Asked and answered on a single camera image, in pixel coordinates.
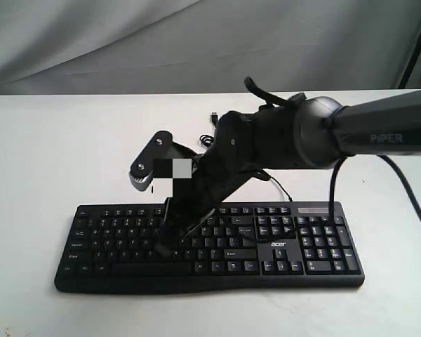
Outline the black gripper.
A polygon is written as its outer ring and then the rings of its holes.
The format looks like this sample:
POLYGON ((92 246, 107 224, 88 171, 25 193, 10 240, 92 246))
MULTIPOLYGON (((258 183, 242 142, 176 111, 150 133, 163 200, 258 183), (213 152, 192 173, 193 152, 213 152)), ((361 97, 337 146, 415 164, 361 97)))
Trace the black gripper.
POLYGON ((215 213, 224 199, 251 178, 266 181, 261 168, 248 164, 230 171, 215 147, 192 157, 192 177, 173 180, 173 196, 166 199, 163 224, 154 250, 169 256, 215 213))

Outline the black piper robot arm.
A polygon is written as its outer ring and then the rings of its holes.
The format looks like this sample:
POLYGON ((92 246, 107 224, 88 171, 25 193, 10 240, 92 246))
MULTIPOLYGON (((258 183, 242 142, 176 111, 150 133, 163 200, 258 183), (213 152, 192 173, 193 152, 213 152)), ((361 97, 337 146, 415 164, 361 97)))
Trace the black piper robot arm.
POLYGON ((347 106, 303 93, 283 99, 251 78, 245 85, 264 103, 218 119, 213 143, 193 159, 190 185, 166 200, 154 245, 162 256, 261 170, 336 169, 360 154, 421 155, 421 90, 347 106))

